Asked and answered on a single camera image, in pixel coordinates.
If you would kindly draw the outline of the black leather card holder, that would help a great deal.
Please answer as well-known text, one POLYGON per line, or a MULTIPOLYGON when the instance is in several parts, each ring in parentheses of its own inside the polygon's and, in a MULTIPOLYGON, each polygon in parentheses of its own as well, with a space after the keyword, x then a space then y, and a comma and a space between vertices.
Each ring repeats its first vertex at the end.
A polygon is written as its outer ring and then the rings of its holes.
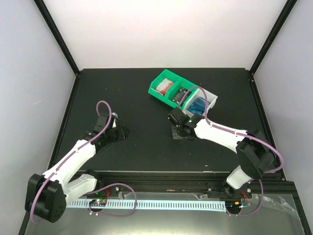
POLYGON ((171 126, 172 130, 172 138, 174 140, 195 140, 197 137, 196 135, 192 132, 187 127, 183 128, 178 128, 176 126, 171 126))

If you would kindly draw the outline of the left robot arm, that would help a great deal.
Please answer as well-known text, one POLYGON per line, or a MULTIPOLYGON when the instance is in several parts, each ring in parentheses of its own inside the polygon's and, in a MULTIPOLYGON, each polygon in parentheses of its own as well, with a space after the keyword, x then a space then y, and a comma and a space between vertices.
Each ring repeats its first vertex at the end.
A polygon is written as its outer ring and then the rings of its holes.
POLYGON ((96 124, 56 165, 41 175, 30 177, 24 206, 30 217, 36 215, 54 223, 63 215, 67 205, 79 197, 89 192, 102 194, 105 183, 95 171, 87 170, 75 180, 73 176, 89 159, 113 143, 126 139, 128 134, 129 130, 120 123, 116 113, 100 114, 96 124))

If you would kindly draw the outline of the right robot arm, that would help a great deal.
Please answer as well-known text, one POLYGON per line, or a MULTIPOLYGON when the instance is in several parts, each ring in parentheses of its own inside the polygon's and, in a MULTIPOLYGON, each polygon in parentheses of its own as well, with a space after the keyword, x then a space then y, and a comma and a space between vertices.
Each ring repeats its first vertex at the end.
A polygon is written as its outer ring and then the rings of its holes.
POLYGON ((189 117, 179 108, 174 108, 167 118, 172 123, 174 138, 212 141, 237 155, 239 165, 227 178, 222 183, 208 184, 210 197, 239 198, 240 189, 248 189, 249 182, 261 179, 278 156, 258 130, 229 128, 201 115, 189 117))

